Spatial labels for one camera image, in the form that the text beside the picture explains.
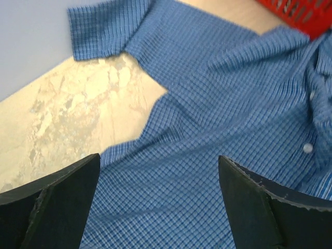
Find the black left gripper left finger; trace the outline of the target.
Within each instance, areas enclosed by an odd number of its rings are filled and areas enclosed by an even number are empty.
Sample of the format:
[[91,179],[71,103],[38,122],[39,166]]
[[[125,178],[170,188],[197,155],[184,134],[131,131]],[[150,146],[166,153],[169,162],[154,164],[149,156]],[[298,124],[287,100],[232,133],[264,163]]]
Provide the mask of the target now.
[[100,155],[1,193],[1,248],[79,248]]

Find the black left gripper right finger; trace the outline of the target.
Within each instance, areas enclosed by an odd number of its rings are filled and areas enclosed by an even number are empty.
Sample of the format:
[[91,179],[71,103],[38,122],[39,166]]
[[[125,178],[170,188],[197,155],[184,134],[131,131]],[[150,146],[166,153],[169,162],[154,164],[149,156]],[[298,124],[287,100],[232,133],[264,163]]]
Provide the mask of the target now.
[[331,248],[331,201],[282,186],[224,156],[218,172],[236,248]]

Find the blue plaid shirt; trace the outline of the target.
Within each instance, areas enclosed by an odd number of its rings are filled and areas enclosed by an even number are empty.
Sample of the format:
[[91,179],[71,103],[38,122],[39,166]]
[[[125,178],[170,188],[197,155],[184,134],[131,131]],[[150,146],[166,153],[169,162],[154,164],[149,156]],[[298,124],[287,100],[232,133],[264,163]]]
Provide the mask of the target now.
[[234,248],[220,155],[331,199],[331,33],[258,35],[177,1],[67,13],[75,60],[127,52],[167,89],[138,139],[102,153],[81,248]]

